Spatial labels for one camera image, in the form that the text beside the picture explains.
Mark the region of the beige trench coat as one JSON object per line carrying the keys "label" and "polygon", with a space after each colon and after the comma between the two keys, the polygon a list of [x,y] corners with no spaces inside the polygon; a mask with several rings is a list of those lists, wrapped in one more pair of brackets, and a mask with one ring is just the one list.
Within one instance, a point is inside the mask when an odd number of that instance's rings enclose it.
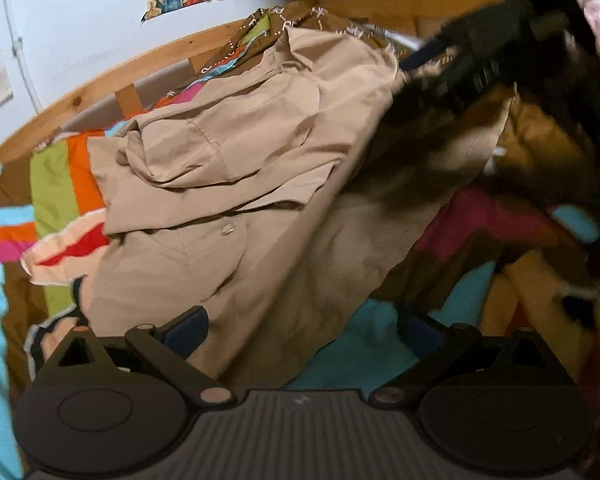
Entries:
{"label": "beige trench coat", "polygon": [[[461,118],[428,132],[391,127],[402,75],[393,56],[345,34],[292,28],[245,72],[204,85],[204,114],[219,135],[208,142],[213,213],[245,227],[240,259],[207,296],[201,270],[178,262],[158,281],[140,324],[161,325],[191,307],[210,318],[190,357],[224,384],[281,387],[336,339],[463,184],[482,173],[503,132],[512,95],[494,90]],[[120,162],[142,122],[196,136],[155,111],[111,138]]]}

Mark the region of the teal cloth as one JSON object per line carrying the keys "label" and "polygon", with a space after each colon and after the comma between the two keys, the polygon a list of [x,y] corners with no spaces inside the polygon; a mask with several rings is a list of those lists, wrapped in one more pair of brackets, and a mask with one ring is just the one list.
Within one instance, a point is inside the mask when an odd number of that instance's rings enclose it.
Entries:
{"label": "teal cloth", "polygon": [[529,325],[577,384],[599,387],[600,308],[593,300],[571,306],[562,300],[574,288],[591,286],[584,250],[600,228],[575,206],[544,212],[568,233],[569,243],[531,247],[477,235],[447,262],[413,246],[288,389],[358,389],[370,396],[413,367],[421,360],[396,333],[401,311],[428,314],[445,326],[474,326],[484,336],[509,336]]}

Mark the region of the dark red garment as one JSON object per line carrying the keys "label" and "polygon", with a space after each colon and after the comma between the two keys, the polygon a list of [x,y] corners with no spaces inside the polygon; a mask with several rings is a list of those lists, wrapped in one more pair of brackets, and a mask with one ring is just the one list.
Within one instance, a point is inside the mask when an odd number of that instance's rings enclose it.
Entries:
{"label": "dark red garment", "polygon": [[550,216],[517,197],[492,195],[478,185],[455,192],[414,245],[419,254],[449,261],[471,237],[531,247],[569,243],[568,233]]}

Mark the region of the colourful striped bedspread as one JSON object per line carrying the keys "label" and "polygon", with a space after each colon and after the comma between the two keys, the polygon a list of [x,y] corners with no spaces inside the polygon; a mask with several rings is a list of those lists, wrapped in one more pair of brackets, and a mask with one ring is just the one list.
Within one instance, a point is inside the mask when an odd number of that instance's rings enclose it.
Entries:
{"label": "colourful striped bedspread", "polygon": [[242,256],[244,224],[213,213],[214,107],[200,82],[155,105],[196,128],[183,151],[180,130],[142,122],[133,134],[149,143],[133,140],[120,162],[80,132],[0,167],[0,479],[22,474],[12,408],[70,328],[138,320],[178,262],[201,270],[193,289],[210,295]]}

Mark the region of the wooden bed frame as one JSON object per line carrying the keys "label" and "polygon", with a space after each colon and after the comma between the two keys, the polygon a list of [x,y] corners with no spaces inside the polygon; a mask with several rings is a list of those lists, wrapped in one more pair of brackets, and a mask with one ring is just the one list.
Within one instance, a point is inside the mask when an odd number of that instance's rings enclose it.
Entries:
{"label": "wooden bed frame", "polygon": [[[452,18],[502,0],[304,0],[342,18],[362,20],[398,32],[428,38]],[[68,92],[20,127],[0,145],[0,163],[9,162],[48,140],[71,119],[114,96],[123,116],[142,109],[135,84],[178,62],[193,72],[232,38],[241,21],[195,32],[137,55]]]}

